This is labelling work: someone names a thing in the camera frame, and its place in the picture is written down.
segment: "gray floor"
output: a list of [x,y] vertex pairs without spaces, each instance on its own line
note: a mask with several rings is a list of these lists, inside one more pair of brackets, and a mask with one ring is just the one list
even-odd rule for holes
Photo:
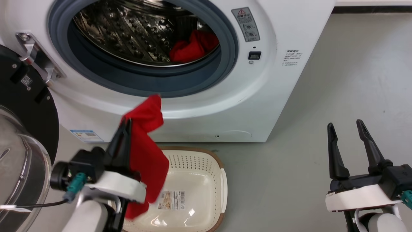
[[[396,165],[412,164],[412,16],[333,15],[266,143],[200,143],[225,164],[229,196],[219,231],[346,231],[325,207],[326,125],[335,124],[352,175],[368,162],[355,121],[363,119]],[[58,159],[91,148],[61,127]],[[61,193],[50,191],[48,201]],[[60,231],[73,206],[42,210],[32,232]],[[412,211],[400,207],[412,231]]]

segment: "white washing machine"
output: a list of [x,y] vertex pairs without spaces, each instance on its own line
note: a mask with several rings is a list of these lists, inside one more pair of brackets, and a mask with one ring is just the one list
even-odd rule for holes
[[[152,94],[163,98],[156,142],[265,142],[334,5],[3,0],[0,42],[36,67],[59,123],[84,142],[109,142],[121,116]],[[182,41],[203,50],[172,57]]]

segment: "door hinge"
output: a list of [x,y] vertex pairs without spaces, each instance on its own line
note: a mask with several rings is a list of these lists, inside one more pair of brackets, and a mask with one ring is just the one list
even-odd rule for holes
[[28,32],[16,33],[20,45],[26,50],[26,54],[20,58],[22,62],[33,66],[44,80],[47,86],[52,86],[58,78],[65,77],[61,69],[45,52],[33,34]]

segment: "red towel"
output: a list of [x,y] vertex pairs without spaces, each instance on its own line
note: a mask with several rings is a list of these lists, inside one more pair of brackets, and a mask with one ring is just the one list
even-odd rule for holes
[[179,40],[170,50],[172,62],[187,63],[202,58],[219,44],[217,36],[207,31],[192,31],[189,43]]
[[145,203],[130,203],[126,210],[127,219],[146,212],[149,203],[156,201],[169,170],[169,160],[147,135],[163,125],[161,106],[160,96],[153,95],[124,116],[132,119],[130,169],[140,172],[141,182],[147,185]]

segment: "laundry basket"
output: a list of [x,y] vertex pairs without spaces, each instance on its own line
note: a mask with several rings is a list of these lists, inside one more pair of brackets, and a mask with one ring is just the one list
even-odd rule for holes
[[227,202],[223,164],[211,151],[162,147],[169,172],[155,204],[135,220],[125,220],[126,232],[213,232],[222,223]]

